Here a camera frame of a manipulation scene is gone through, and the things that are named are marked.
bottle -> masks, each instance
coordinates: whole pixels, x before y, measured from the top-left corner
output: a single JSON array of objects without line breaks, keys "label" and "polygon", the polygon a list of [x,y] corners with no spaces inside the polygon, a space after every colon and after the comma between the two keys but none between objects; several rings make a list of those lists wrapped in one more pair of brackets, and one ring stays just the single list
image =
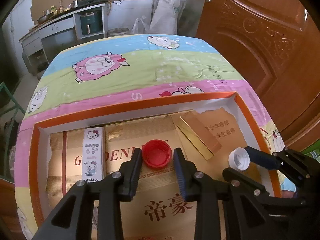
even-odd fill
[{"label": "bottle", "polygon": [[58,9],[58,13],[62,13],[64,10],[63,6],[62,6],[62,0],[60,1],[60,6],[59,6],[59,9]]},{"label": "bottle", "polygon": [[52,5],[52,6],[51,6],[51,11],[50,11],[50,12],[51,12],[51,13],[52,13],[52,12],[54,13],[56,10],[57,10],[57,8],[56,8],[54,5]]}]

pink stripe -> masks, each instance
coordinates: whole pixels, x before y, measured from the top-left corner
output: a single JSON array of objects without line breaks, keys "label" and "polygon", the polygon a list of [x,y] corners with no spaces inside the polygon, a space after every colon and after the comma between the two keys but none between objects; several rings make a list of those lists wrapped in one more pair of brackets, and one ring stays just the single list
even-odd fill
[{"label": "pink stripe", "polygon": [[245,80],[202,80],[193,82],[177,82],[161,84],[152,87],[125,91],[101,97],[89,98],[79,102],[61,104],[47,111],[25,119],[20,127],[17,141],[17,154],[15,162],[15,182],[17,187],[28,187],[28,150],[30,148],[31,133],[35,122],[46,120],[63,114],[70,114],[78,111],[88,110],[99,106],[119,104],[133,100],[149,99],[160,97],[163,92],[173,93],[178,88],[187,86],[198,87],[204,92],[237,91],[242,97],[253,117],[259,126],[265,125],[271,120],[270,115],[261,103],[257,94]]},{"label": "pink stripe", "polygon": [[14,160],[15,187],[29,187],[29,150],[32,129],[20,131],[17,138]]}]

blue stripe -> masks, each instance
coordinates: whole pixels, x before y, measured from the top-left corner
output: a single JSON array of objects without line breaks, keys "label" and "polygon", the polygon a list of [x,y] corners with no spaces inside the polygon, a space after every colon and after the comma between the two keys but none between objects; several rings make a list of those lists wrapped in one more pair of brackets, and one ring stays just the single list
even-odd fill
[{"label": "blue stripe", "polygon": [[163,48],[155,44],[150,44],[150,42],[147,39],[148,36],[164,36],[177,41],[180,44],[180,46],[176,49],[173,49],[177,51],[218,53],[215,50],[215,48],[210,46],[205,41],[197,38],[164,34],[141,34],[129,37],[124,36],[116,39],[97,41],[95,43],[79,46],[77,48],[61,52],[51,62],[43,76],[47,76],[56,71],[65,69],[67,67],[71,67],[73,64],[76,64],[77,62],[85,59],[86,57],[93,57],[95,55],[106,54],[107,52],[111,52],[112,54],[124,54],[144,49],[168,50],[167,48]]}]

gas stove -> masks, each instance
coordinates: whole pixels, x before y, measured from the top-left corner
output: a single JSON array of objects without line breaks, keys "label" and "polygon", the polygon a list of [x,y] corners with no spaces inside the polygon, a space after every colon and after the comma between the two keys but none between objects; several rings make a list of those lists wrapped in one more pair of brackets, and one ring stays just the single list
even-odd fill
[{"label": "gas stove", "polygon": [[98,3],[105,3],[108,2],[108,0],[75,0],[73,1],[73,8],[82,8]]}]

green railing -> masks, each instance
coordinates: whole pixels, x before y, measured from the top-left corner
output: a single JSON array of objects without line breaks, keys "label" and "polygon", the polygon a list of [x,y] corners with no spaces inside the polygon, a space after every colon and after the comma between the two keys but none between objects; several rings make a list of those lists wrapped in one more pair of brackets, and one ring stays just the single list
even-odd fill
[{"label": "green railing", "polygon": [[10,171],[9,171],[9,150],[10,150],[9,149],[9,141],[10,141],[10,137],[11,137],[11,133],[12,133],[12,127],[13,127],[13,124],[14,124],[14,121],[15,121],[15,118],[16,118],[18,111],[20,110],[23,114],[25,114],[25,111],[18,104],[16,99],[13,97],[13,95],[10,93],[10,91],[8,90],[8,88],[6,87],[4,82],[2,82],[0,84],[0,92],[2,90],[4,90],[7,93],[7,95],[10,97],[10,99],[13,101],[14,106],[0,112],[0,117],[10,111],[13,111],[13,110],[14,110],[14,114],[12,116],[12,119],[10,121],[8,129],[6,130],[7,132],[4,134],[5,147],[4,147],[4,152],[1,153],[1,154],[3,154],[3,172],[2,172],[2,174],[0,174],[0,178],[13,182],[14,179],[11,177]]}]

